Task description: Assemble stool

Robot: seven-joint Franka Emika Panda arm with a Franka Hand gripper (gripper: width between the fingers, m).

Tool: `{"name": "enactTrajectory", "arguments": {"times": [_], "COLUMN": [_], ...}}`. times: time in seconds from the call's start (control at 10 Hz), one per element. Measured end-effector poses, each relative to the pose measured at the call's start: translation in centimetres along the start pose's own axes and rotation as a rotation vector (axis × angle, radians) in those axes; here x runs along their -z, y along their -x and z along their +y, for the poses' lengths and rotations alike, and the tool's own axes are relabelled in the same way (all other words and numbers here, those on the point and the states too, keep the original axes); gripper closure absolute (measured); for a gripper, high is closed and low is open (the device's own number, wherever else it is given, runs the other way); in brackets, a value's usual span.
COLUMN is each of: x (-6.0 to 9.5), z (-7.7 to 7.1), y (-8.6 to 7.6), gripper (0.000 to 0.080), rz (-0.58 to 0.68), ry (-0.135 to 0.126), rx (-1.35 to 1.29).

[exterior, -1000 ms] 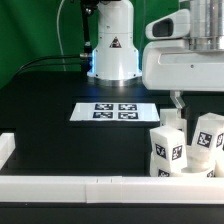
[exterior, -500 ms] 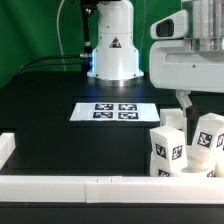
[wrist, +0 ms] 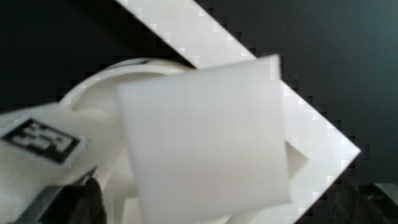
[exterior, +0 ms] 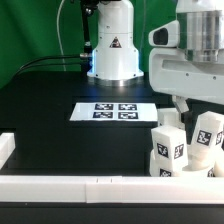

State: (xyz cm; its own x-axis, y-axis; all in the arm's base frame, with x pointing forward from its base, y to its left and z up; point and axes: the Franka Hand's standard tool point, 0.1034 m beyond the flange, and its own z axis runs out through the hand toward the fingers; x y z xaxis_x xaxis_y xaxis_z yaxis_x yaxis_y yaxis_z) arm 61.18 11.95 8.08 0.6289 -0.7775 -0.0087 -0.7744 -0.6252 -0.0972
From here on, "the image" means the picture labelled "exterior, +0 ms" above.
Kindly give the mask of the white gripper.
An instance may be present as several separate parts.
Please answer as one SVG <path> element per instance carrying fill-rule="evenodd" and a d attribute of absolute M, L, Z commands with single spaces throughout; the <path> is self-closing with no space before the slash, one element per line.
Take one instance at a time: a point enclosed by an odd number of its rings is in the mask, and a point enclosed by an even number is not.
<path fill-rule="evenodd" d="M 186 124 L 191 116 L 186 98 L 224 105 L 224 51 L 211 63 L 187 61 L 179 49 L 154 48 L 149 82 L 154 91 L 174 95 L 179 120 Z"/>

